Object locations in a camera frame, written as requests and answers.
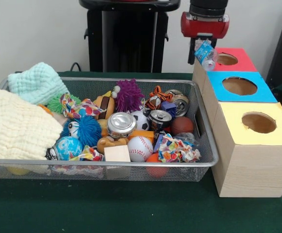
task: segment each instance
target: circular hole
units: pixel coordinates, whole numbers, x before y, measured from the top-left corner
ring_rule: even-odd
[[[253,95],[257,91],[257,86],[253,82],[240,77],[229,77],[224,79],[223,86],[231,93],[240,96]]]
[[[242,123],[249,129],[258,133],[271,133],[276,127],[276,121],[264,113],[246,113],[242,117]]]
[[[220,53],[218,54],[217,63],[220,65],[231,66],[238,63],[238,59],[235,56],[227,53]]]

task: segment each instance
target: orange ball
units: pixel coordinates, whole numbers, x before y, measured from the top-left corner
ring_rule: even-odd
[[[171,124],[171,132],[174,136],[179,133],[192,133],[194,130],[194,123],[188,117],[180,116],[175,118]]]
[[[160,160],[158,160],[158,153],[152,154],[146,162],[148,163],[161,163]],[[168,167],[153,167],[153,166],[147,166],[146,167],[147,173],[155,178],[161,178],[168,172]]]

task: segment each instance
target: blue globe ball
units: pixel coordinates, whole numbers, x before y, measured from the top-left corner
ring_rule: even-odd
[[[82,152],[81,142],[71,136],[62,137],[55,145],[60,160],[69,160],[77,157]]]

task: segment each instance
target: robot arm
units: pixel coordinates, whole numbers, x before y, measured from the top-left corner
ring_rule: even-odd
[[[189,12],[183,12],[181,30],[190,37],[188,63],[195,61],[196,40],[210,40],[213,48],[217,39],[222,39],[229,27],[229,17],[225,15],[228,0],[190,0]]]

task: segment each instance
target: yellow-topped box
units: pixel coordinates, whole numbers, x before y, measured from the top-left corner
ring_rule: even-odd
[[[282,196],[280,103],[219,102],[213,133],[220,160],[212,171],[220,197]]]

